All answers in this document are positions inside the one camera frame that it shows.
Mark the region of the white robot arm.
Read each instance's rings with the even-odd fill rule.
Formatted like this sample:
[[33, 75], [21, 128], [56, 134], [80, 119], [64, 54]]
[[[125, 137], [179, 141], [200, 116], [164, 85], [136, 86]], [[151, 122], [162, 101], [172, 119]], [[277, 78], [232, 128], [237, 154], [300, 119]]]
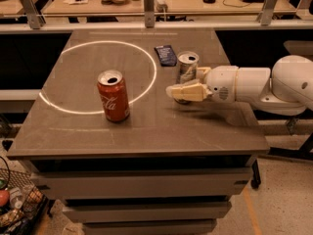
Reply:
[[313, 61], [288, 55], [273, 68], [198, 68], [195, 79], [169, 86], [177, 101], [245, 102], [263, 112], [296, 116], [313, 110]]

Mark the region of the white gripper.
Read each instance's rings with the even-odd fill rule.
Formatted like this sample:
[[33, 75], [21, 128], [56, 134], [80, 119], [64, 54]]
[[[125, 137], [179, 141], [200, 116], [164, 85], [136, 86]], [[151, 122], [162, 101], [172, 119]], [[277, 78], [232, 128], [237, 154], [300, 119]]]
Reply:
[[[209, 96], [213, 102], [233, 103], [238, 69], [236, 66], [197, 68], [196, 79], [168, 86], [165, 92], [177, 101], [201, 102]], [[206, 84], [200, 83], [205, 78]]]

